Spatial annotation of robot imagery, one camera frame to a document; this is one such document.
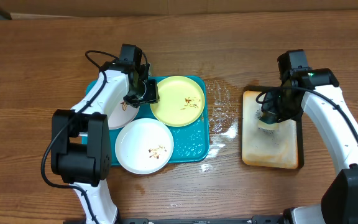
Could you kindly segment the green yellow sponge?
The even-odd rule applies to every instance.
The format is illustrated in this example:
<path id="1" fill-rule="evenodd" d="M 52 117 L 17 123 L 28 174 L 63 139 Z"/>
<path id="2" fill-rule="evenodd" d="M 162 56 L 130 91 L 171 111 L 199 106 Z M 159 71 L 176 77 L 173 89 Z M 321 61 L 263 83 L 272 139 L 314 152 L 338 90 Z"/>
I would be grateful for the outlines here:
<path id="1" fill-rule="evenodd" d="M 277 117 L 274 114 L 263 113 L 259 118 L 257 125 L 259 128 L 269 131 L 278 130 Z"/>

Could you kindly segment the yellow-green plate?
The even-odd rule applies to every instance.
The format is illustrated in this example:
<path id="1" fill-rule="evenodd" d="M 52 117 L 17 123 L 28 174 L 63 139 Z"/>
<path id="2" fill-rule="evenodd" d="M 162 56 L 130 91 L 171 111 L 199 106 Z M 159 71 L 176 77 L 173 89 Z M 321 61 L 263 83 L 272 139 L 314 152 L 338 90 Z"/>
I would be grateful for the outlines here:
<path id="1" fill-rule="evenodd" d="M 187 126 L 196 121 L 205 107 L 205 95 L 194 80 L 171 76 L 158 82 L 159 101 L 151 104 L 153 115 L 172 127 Z"/>

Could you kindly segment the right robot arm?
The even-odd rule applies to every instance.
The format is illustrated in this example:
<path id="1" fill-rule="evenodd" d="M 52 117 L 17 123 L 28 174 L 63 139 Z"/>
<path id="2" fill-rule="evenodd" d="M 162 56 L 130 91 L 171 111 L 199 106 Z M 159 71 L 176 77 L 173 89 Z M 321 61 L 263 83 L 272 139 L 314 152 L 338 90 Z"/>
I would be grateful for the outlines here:
<path id="1" fill-rule="evenodd" d="M 358 223 L 358 124 L 344 100 L 339 82 L 328 68 L 298 68 L 280 75 L 281 86 L 264 90 L 259 125 L 307 114 L 329 151 L 336 178 L 320 203 L 291 208 L 287 223 Z"/>

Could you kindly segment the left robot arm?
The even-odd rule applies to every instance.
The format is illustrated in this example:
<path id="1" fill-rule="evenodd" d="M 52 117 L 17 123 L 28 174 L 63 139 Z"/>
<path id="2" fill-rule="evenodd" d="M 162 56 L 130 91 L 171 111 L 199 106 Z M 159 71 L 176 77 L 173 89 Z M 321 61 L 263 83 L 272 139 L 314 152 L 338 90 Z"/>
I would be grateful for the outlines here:
<path id="1" fill-rule="evenodd" d="M 62 184 L 72 189 L 86 213 L 85 223 L 118 223 L 119 212 L 109 194 L 111 165 L 108 118 L 120 102 L 138 108 L 158 100 L 157 82 L 150 78 L 150 64 L 115 59 L 99 68 L 93 88 L 69 110 L 52 116 L 52 140 L 44 158 Z"/>

